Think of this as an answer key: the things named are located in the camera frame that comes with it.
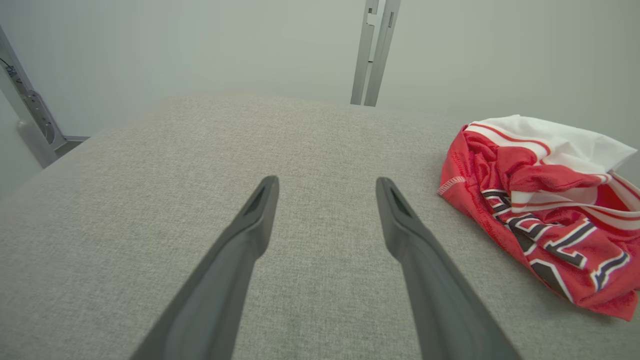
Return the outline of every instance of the gray fabric surface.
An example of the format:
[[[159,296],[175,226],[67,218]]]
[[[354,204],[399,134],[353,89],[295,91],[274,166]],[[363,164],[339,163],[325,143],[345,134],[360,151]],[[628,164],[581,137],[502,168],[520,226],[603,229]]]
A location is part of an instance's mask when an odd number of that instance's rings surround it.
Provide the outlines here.
[[[418,359],[374,183],[392,178],[525,359],[631,359],[640,319],[546,289],[436,194],[459,127],[241,94],[166,101],[0,204],[0,358],[125,359],[262,177],[280,178],[235,359]]]

